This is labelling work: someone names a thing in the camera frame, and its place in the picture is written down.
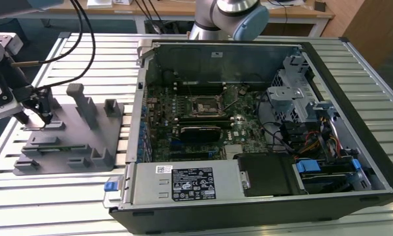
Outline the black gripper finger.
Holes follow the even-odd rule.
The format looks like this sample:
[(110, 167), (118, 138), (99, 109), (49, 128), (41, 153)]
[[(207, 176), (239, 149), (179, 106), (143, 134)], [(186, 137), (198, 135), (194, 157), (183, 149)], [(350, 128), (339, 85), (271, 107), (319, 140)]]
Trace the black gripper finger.
[(25, 111), (19, 111), (14, 114), (14, 117), (18, 119), (18, 121), (22, 123), (22, 124), (29, 124), (30, 122), (30, 117), (29, 115), (25, 113)]
[(50, 88), (42, 89), (38, 93), (39, 115), (46, 124), (53, 120), (53, 91)]

